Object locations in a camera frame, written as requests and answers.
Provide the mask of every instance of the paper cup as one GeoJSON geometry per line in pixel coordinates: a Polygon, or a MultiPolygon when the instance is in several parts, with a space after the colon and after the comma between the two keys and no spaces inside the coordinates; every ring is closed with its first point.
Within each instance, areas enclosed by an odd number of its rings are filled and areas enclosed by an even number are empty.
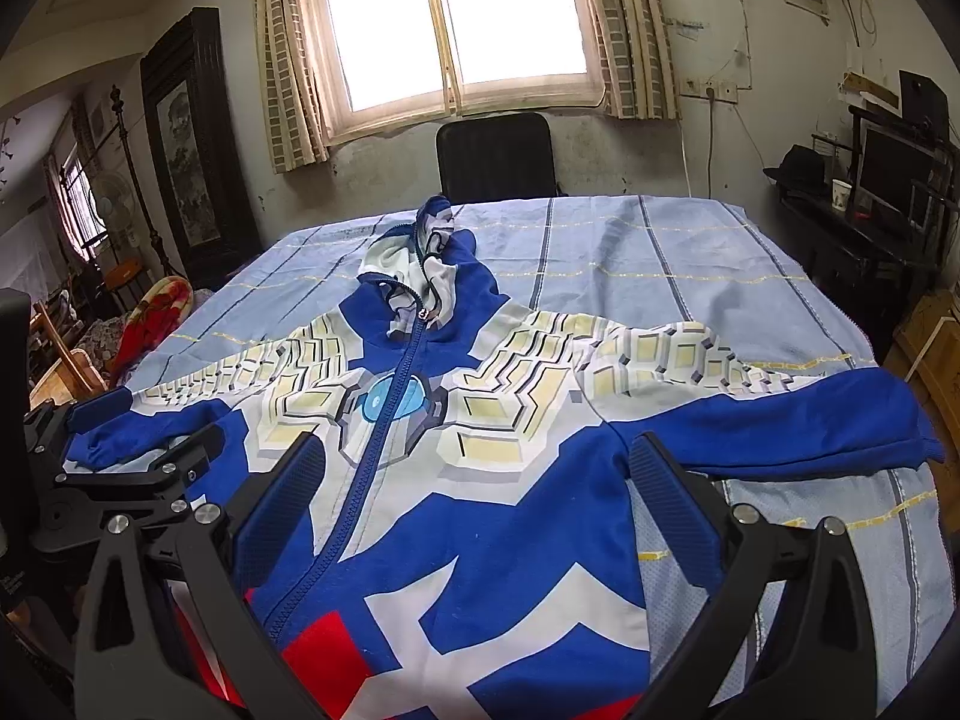
{"type": "Polygon", "coordinates": [[[850,192],[853,190],[853,187],[848,184],[846,181],[841,181],[838,178],[833,180],[833,207],[837,211],[846,211],[847,203],[850,202],[850,192]]]}

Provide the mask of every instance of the window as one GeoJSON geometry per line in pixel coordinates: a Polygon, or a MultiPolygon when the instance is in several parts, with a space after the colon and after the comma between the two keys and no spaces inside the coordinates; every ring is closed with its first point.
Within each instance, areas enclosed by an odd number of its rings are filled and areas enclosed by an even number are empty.
{"type": "Polygon", "coordinates": [[[90,191],[86,173],[80,166],[77,148],[70,153],[64,165],[64,174],[66,175],[66,202],[70,212],[64,223],[67,233],[73,239],[72,244],[75,250],[80,252],[83,259],[88,260],[90,248],[87,247],[92,247],[93,242],[107,232],[107,228],[97,213],[93,192],[90,191]]]}
{"type": "Polygon", "coordinates": [[[310,1],[333,143],[445,113],[603,98],[587,0],[310,1]]]}

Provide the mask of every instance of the black hat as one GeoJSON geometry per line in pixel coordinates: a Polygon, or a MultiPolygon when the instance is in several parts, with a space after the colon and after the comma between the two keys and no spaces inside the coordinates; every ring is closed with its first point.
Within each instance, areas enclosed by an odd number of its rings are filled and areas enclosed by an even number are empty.
{"type": "Polygon", "coordinates": [[[824,182],[827,168],[824,158],[812,148],[793,146],[779,167],[765,167],[763,172],[784,189],[827,194],[827,184],[824,182]]]}

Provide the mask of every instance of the blue zipper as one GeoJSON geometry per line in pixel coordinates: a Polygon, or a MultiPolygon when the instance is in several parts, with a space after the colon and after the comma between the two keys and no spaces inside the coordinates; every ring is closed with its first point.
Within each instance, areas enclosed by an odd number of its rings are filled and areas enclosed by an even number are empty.
{"type": "MultiPolygon", "coordinates": [[[[405,285],[391,279],[384,279],[384,283],[402,286],[406,289],[405,285]]],[[[373,485],[376,469],[380,465],[380,455],[383,453],[383,445],[387,440],[390,423],[394,421],[403,394],[407,391],[414,357],[416,357],[416,351],[419,349],[426,328],[424,305],[421,303],[419,295],[412,292],[411,295],[416,300],[418,312],[416,312],[416,319],[414,319],[410,343],[407,344],[403,357],[400,358],[400,363],[394,371],[394,379],[390,382],[390,389],[387,391],[387,399],[383,410],[376,418],[376,423],[373,424],[370,441],[367,443],[367,448],[364,449],[363,457],[360,459],[360,464],[358,464],[356,473],[353,474],[353,480],[350,482],[347,500],[344,501],[343,507],[340,509],[340,515],[337,517],[323,549],[317,557],[314,557],[313,565],[283,596],[280,603],[275,606],[265,621],[264,627],[267,630],[267,635],[275,644],[280,641],[283,629],[289,622],[291,615],[296,611],[296,607],[301,604],[306,595],[313,589],[314,584],[317,584],[320,577],[325,574],[325,571],[344,554],[344,549],[347,548],[347,543],[353,536],[353,530],[356,528],[360,512],[363,511],[363,504],[366,502],[367,495],[373,485]]]]}

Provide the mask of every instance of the metal screw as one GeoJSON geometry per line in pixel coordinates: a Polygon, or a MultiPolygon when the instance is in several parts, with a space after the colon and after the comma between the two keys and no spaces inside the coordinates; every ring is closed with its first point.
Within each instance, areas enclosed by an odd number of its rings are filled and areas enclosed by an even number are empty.
{"type": "Polygon", "coordinates": [[[114,516],[110,518],[110,522],[107,522],[107,530],[111,533],[123,533],[123,531],[126,531],[128,528],[128,525],[130,525],[130,519],[126,514],[114,514],[114,516]]]}
{"type": "Polygon", "coordinates": [[[220,507],[215,503],[205,503],[203,506],[198,506],[197,510],[193,512],[194,519],[196,519],[200,525],[209,525],[211,522],[215,522],[219,516],[220,507]]]}
{"type": "Polygon", "coordinates": [[[749,503],[738,503],[733,507],[733,519],[741,525],[755,525],[760,522],[760,512],[749,503]]]}
{"type": "Polygon", "coordinates": [[[827,517],[824,519],[824,530],[831,536],[843,536],[847,532],[847,527],[839,517],[827,517]]]}

